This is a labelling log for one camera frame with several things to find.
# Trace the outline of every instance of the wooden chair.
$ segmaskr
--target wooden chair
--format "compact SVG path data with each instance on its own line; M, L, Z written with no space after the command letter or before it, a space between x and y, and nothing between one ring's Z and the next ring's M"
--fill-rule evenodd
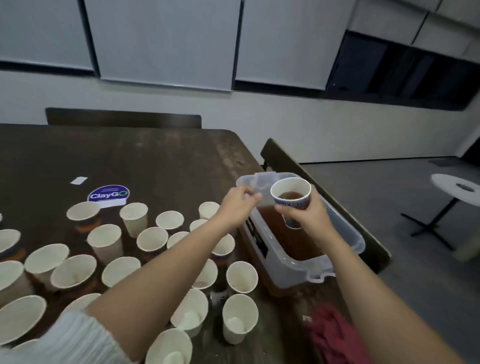
M305 171L285 150L272 138L265 143L260 155L264 159L263 169L269 166L275 172L292 172L312 183L317 191L327 200L365 239L365 251L360 258L376 274L384 270L391 262L390 252L365 229L340 203L335 200L307 171Z
M154 112L46 108L49 125L129 128L202 128L200 115Z

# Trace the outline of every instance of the wooden table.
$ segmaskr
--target wooden table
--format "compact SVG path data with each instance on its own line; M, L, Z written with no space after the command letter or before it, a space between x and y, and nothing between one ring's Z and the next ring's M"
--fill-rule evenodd
M177 210L185 217L183 230L188 230L202 202L220 203L239 176L263 171L237 135L226 130L6 124L0 125L0 168L3 228L22 232L19 244L27 254L43 245L64 243L71 255L94 255L65 213L97 187L120 184L129 188L128 202L148 205L148 226L155 225L159 213ZM88 179L81 185L70 184L79 176ZM125 255L140 258L119 209L102 209L103 222L121 226ZM234 256L250 260L239 238ZM103 268L97 267L96 282L84 293L106 290L100 281ZM219 272L220 283L224 274ZM36 291L47 299L47 312L14 345L41 336L73 300L64 293L50 294L41 286ZM221 306L215 306L193 339L192 363L312 363L314 352L301 315L327 301L348 315L335 279L282 299L268 296L259 284L252 297L260 318L246 340L237 346L224 342Z

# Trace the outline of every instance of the floor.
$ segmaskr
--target floor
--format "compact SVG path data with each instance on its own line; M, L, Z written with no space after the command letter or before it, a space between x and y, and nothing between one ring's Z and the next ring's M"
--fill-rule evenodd
M433 173L480 184L480 168L457 158L438 167L422 158L307 164L303 167L393 255L380 277L468 363L480 360L480 258L456 261L430 234L400 216L430 221L450 201L430 182ZM459 202L439 222L438 232L462 245L479 227L480 208Z

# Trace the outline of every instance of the clear plastic container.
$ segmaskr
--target clear plastic container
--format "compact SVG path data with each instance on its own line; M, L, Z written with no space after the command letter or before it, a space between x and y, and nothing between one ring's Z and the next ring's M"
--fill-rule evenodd
M245 184L256 192L262 193L262 201L259 206L274 205L273 197L270 195L272 185L288 177L297 177L294 173L261 172L254 175L242 176L237 180L237 186ZM365 241L360 233L346 221L325 199L323 202L327 208L328 216L341 235L357 254L365 250ZM273 284L280 289L286 289L306 281L322 283L327 276L335 276L332 262L327 255L321 255L308 260L295 260L288 256L270 231L264 219L255 208L250 218L244 224L254 251L257 253L265 270Z

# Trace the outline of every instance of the brown liquid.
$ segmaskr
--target brown liquid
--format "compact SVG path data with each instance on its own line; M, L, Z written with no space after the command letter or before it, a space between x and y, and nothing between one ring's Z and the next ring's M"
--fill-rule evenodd
M275 235L285 253L295 260L308 260L323 255L313 239L303 230L289 229L282 215L273 206L258 207L266 224Z
M283 198L284 200L297 200L299 198L302 198L303 194L300 194L298 192L290 191L290 192L283 192L279 198Z

